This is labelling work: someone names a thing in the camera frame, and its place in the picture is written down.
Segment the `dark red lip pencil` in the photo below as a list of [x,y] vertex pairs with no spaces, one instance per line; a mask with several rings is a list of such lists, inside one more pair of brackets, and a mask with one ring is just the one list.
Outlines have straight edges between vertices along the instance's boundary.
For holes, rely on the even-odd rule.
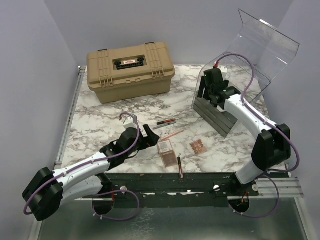
[[180,156],[177,157],[177,161],[178,161],[179,177],[180,179],[183,179],[184,175],[183,175],[182,162],[181,162]]

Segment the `clear acrylic makeup organizer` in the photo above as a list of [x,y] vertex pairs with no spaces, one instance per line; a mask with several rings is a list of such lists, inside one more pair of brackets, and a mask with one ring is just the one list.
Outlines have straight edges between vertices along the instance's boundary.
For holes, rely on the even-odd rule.
[[264,116],[268,116],[264,91],[293,61],[300,43],[281,33],[268,22],[257,19],[241,9],[238,12],[242,28],[228,49],[201,69],[192,108],[201,76],[204,71],[212,69],[217,64],[229,85],[240,92],[246,90],[244,98]]

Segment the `tan plastic toolbox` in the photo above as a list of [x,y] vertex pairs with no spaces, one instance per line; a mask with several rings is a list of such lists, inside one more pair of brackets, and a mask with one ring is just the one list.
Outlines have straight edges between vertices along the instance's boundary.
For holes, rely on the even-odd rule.
[[86,62],[87,85],[102,104],[167,93],[176,73],[164,42],[90,52]]

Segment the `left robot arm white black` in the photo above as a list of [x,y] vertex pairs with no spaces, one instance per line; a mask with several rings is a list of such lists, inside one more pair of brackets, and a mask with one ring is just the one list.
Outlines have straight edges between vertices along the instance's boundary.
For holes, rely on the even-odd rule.
[[101,198],[113,195],[115,188],[106,172],[132,158],[133,153],[156,146],[160,140],[148,124],[143,128],[146,136],[140,128],[128,127],[119,139],[85,160],[56,170],[40,169],[22,192],[26,202],[23,213],[43,221],[68,201],[94,195]]

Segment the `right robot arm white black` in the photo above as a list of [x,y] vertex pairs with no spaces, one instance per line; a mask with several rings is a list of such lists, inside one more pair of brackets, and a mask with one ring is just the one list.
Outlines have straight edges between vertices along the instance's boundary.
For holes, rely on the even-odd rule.
[[193,109],[223,137],[240,122],[255,139],[250,161],[231,175],[228,186],[236,196],[246,192],[248,184],[264,172],[291,157],[290,128],[269,120],[250,105],[219,68],[204,71]]

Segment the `pale pink makeup stick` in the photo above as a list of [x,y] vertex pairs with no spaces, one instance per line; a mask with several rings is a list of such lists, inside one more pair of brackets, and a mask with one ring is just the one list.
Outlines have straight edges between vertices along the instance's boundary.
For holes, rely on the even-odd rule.
[[178,131],[175,131],[175,132],[173,132],[173,133],[170,133],[170,134],[162,137],[160,140],[161,140],[161,141],[165,141],[165,140],[167,140],[167,139],[169,139],[169,138],[171,138],[171,137],[173,137],[173,136],[176,136],[176,135],[178,135],[178,134],[180,134],[180,133],[182,133],[182,132],[184,132],[184,130],[183,130],[183,129],[180,129],[180,130],[178,130]]

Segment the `red lip gloss tube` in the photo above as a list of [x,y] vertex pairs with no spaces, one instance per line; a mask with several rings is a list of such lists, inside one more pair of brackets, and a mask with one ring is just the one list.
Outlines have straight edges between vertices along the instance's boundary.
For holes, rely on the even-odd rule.
[[173,118],[173,119],[169,119],[169,120],[160,121],[160,122],[157,122],[156,124],[157,124],[157,126],[159,126],[159,125],[163,125],[163,124],[171,123],[171,122],[174,122],[174,121],[176,121],[176,119],[175,119],[175,118]]

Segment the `labelled compact box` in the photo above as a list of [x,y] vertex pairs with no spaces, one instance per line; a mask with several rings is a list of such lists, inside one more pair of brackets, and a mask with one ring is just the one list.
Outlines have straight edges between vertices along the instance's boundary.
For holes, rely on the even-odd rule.
[[169,139],[164,140],[164,141],[160,141],[157,144],[157,147],[158,147],[158,152],[160,154],[168,153],[173,150],[173,146],[172,146],[171,141]]

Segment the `houndstooth patterned eyeliner pen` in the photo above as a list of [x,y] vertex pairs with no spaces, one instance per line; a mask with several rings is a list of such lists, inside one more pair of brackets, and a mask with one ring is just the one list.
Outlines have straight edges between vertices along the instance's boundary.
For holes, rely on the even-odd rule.
[[160,128],[163,128],[163,127],[167,127],[167,126],[173,125],[175,123],[176,123],[176,121],[160,124],[160,125],[157,125],[156,127],[154,127],[153,130],[157,130],[157,129],[160,129]]

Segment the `rose gold clear compact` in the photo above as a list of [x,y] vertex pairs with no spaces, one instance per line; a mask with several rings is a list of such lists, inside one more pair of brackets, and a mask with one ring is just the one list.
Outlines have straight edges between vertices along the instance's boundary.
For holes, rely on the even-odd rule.
[[174,151],[166,152],[161,155],[163,166],[165,168],[178,165],[178,159]]

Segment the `orange eyeshadow palette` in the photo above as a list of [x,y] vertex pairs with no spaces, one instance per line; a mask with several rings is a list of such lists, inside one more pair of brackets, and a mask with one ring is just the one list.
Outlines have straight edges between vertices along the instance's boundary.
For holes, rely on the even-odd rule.
[[189,145],[195,155],[199,155],[207,151],[207,148],[201,139],[193,141]]

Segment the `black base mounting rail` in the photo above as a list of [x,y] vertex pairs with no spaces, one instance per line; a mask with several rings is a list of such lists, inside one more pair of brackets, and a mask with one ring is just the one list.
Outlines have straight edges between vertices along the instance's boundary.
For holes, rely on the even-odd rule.
[[226,208],[228,199],[246,201],[258,196],[256,182],[236,183],[227,173],[101,173],[102,189],[94,194],[92,206],[99,213],[112,208]]

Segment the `aluminium frame rail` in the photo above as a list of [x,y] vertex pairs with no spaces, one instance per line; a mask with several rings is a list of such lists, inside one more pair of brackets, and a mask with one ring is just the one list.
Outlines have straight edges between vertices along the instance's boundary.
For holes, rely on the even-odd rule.
[[63,132],[62,139],[61,139],[61,142],[59,145],[57,157],[54,162],[54,167],[53,167],[54,169],[59,169],[63,163],[64,154],[65,154],[66,146],[68,143],[69,134],[71,131],[71,126],[72,126],[74,114],[76,111],[77,102],[79,99],[79,95],[80,95],[80,91],[81,91],[81,87],[82,87],[82,82],[83,82],[83,79],[84,79],[84,76],[86,73],[86,69],[87,69],[86,66],[81,65],[78,67],[78,77],[77,77],[77,81],[76,81],[76,85],[75,85],[75,90],[74,90],[71,105],[69,108],[69,113],[67,115],[66,124],[65,124],[64,132]]

